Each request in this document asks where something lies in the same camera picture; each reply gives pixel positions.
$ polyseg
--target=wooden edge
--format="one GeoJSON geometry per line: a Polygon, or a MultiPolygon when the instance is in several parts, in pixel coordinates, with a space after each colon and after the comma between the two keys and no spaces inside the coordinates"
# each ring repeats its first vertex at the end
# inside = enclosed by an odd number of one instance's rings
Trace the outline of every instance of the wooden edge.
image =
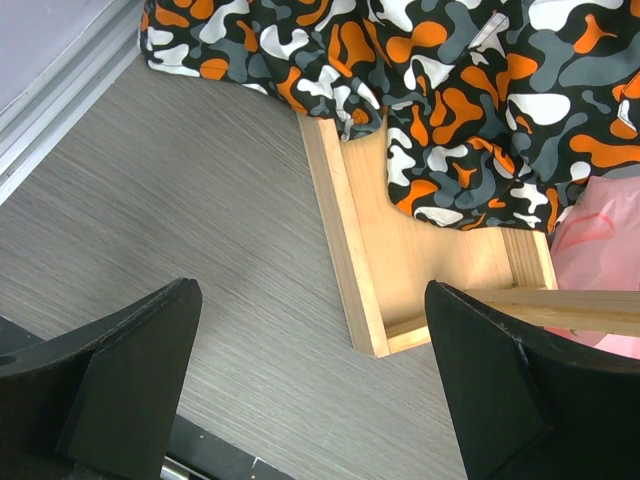
{"type": "Polygon", "coordinates": [[[466,293],[533,325],[640,337],[640,292],[512,288],[466,293]]]}
{"type": "Polygon", "coordinates": [[[544,233],[503,228],[502,237],[516,287],[558,289],[544,233]]]}
{"type": "Polygon", "coordinates": [[[353,346],[384,357],[390,354],[387,334],[335,122],[300,114],[298,122],[353,346]]]}
{"type": "Polygon", "coordinates": [[[427,317],[421,316],[387,328],[391,353],[403,352],[431,341],[427,317]]]}

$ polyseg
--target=garment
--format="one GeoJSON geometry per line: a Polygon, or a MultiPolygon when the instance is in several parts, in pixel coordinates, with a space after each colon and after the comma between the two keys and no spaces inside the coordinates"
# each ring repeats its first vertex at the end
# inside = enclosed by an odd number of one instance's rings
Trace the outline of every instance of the garment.
{"type": "Polygon", "coordinates": [[[146,0],[140,46],[343,140],[387,113],[390,199],[439,226],[551,231],[640,162],[640,0],[146,0]]]}

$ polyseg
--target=pink bag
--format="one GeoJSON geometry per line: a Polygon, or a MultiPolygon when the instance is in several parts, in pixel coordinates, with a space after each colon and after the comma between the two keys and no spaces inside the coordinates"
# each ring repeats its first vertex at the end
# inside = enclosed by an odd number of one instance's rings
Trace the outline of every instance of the pink bag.
{"type": "MultiPolygon", "coordinates": [[[[640,290],[640,177],[593,177],[556,229],[551,259],[561,290],[640,290]]],[[[640,338],[547,329],[618,355],[640,359],[640,338]]]]}

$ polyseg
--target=gray wood surface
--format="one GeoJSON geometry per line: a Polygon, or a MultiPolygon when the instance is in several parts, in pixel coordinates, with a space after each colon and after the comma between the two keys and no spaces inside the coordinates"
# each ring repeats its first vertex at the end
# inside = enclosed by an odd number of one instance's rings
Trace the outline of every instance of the gray wood surface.
{"type": "Polygon", "coordinates": [[[180,412],[294,478],[465,478],[433,349],[350,347],[284,105],[137,61],[0,207],[0,236],[0,313],[45,338],[196,278],[180,412]]]}

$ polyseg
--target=wooden box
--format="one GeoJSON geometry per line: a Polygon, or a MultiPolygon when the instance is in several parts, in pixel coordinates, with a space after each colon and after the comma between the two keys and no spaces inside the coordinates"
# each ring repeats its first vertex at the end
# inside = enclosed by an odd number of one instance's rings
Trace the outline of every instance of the wooden box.
{"type": "Polygon", "coordinates": [[[387,197],[386,132],[341,142],[333,120],[299,116],[353,345],[382,357],[429,342],[424,292],[555,289],[545,235],[443,229],[387,197]]]}

